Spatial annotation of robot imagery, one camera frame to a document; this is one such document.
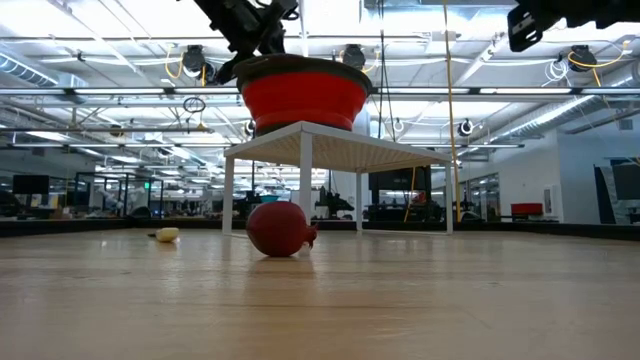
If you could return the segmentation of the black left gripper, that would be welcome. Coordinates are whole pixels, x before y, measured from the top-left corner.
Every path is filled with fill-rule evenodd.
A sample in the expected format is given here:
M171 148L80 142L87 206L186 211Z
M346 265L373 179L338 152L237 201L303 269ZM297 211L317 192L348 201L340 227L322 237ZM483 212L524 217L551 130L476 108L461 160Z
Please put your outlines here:
M296 20L297 0L274 0L269 4L248 0L195 0L209 19L209 27L228 41L237 53L283 54L285 30L282 21ZM215 74L216 84L226 84L235 75L237 59L225 62Z

